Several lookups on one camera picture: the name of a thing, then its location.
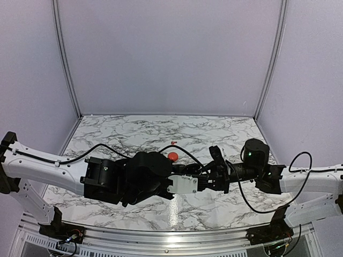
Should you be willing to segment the black earbud charging case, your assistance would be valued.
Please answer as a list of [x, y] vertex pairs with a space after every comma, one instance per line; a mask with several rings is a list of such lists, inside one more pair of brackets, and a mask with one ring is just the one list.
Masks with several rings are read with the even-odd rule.
[[184, 167], [183, 172], [185, 174], [198, 175], [200, 173], [201, 166], [197, 163], [188, 164]]

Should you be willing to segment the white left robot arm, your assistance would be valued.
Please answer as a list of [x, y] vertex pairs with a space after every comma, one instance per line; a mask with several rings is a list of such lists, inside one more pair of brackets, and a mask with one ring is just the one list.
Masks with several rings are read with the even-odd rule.
[[116, 160], [90, 157], [87, 153], [67, 158], [29, 148], [17, 140], [14, 132], [8, 132], [1, 141], [1, 182], [6, 187], [3, 193], [19, 202], [56, 238], [68, 233], [62, 212], [43, 200], [31, 188], [31, 181], [126, 207], [155, 195], [173, 199], [168, 191], [174, 184], [172, 172], [171, 160], [158, 152], [138, 152]]

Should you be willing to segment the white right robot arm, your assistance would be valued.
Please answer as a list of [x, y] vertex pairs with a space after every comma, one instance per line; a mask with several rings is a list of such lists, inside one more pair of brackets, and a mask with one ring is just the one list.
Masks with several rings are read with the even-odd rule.
[[278, 239], [288, 227], [342, 215], [342, 165], [314, 169], [271, 165], [270, 148], [258, 139], [249, 139], [242, 148], [240, 163], [225, 160], [218, 147], [210, 147], [213, 161], [200, 169], [197, 190], [209, 188], [228, 193], [231, 183], [252, 180], [267, 194], [295, 195], [272, 211], [274, 221], [266, 227], [271, 240]]

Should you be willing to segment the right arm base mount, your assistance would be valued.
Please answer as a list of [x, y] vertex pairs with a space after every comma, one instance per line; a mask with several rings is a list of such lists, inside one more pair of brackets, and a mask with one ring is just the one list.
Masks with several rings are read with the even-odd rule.
[[250, 244], [257, 245], [270, 243], [293, 236], [293, 229], [285, 222], [285, 213], [288, 207], [289, 205], [278, 208], [268, 225], [249, 228], [245, 237]]

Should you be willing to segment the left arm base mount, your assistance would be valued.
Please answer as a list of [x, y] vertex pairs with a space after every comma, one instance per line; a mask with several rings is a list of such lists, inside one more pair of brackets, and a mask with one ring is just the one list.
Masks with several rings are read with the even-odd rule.
[[66, 240], [67, 238], [76, 235], [73, 242], [81, 244], [85, 236], [85, 227], [80, 225], [74, 225], [65, 223], [62, 221], [62, 212], [55, 206], [53, 206], [53, 218], [48, 224], [38, 223], [40, 226], [39, 233], [50, 238]]

